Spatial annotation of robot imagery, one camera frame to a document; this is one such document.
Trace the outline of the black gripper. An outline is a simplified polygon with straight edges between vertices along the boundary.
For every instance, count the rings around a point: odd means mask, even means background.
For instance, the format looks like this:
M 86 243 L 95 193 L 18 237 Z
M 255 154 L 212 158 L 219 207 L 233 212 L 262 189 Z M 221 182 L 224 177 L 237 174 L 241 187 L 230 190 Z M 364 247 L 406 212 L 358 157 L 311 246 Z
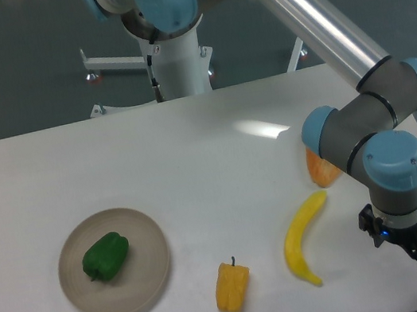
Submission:
M 417 209 L 408 214 L 392 215 L 366 205 L 359 212 L 358 223 L 376 248 L 384 242 L 398 245 L 417 263 Z

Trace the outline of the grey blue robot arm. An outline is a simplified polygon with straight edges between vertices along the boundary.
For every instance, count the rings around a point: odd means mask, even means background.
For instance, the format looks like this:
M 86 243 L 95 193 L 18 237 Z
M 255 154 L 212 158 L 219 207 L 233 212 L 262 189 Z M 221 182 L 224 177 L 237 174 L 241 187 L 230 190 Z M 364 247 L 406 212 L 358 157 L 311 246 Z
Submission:
M 84 1 L 97 20 L 119 15 L 138 40 L 158 102 L 210 90 L 196 29 L 203 13 L 223 0 Z M 313 110 L 302 141 L 367 186 L 371 201 L 358 223 L 374 244 L 398 245 L 417 262 L 417 138 L 397 128 L 417 111 L 417 59 L 393 59 L 327 0 L 254 1 L 357 90 L 340 110 Z

